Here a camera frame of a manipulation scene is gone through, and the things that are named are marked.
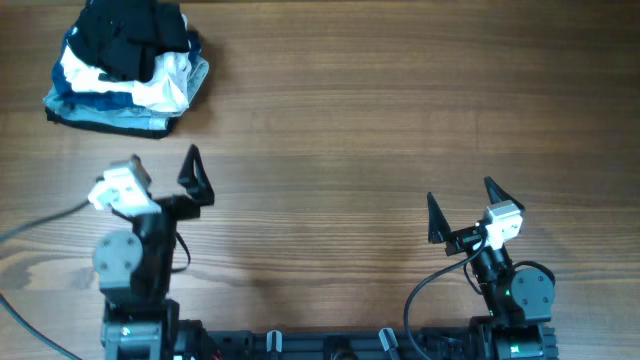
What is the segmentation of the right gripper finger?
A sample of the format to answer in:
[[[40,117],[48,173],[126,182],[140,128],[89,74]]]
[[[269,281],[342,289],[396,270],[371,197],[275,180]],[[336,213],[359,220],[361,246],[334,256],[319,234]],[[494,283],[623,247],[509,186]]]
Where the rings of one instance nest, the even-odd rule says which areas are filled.
[[[451,234],[451,228],[431,192],[427,194],[427,207],[429,219],[428,241],[431,244],[447,242]]]
[[[484,185],[491,204],[511,201],[519,210],[525,209],[525,206],[522,203],[504,191],[490,176],[486,176],[484,178]]]

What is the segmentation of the black polo shirt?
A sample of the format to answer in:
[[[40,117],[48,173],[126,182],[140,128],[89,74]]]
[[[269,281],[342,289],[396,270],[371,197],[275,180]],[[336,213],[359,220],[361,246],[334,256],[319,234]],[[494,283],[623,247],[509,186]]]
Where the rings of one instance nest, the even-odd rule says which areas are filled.
[[[85,64],[120,81],[147,82],[155,58],[190,50],[177,3],[156,0],[97,0],[86,3],[68,46]]]

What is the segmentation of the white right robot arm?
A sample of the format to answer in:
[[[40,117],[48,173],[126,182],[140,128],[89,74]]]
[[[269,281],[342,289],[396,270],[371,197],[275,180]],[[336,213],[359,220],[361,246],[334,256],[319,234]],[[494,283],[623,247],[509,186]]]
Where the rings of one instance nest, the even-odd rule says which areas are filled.
[[[427,195],[428,240],[448,256],[465,254],[467,280],[489,314],[464,328],[421,331],[422,349],[437,359],[557,359],[555,330],[547,324],[555,275],[534,261],[513,262],[506,242],[521,233],[525,207],[493,179],[484,179],[490,204],[474,225],[453,231],[432,194]]]

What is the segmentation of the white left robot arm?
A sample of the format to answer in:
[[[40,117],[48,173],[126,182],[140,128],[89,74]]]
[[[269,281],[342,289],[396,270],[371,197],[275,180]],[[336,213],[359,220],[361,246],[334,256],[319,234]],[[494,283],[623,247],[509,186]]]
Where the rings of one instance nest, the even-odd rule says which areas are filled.
[[[215,202],[197,146],[190,146],[177,182],[182,195],[155,199],[138,156],[112,164],[88,195],[98,210],[128,221],[128,231],[107,234],[96,245],[93,266],[105,297],[101,328],[104,355],[119,359],[219,359],[222,354],[199,320],[182,320],[168,298],[173,257],[184,239],[181,221],[197,219]]]

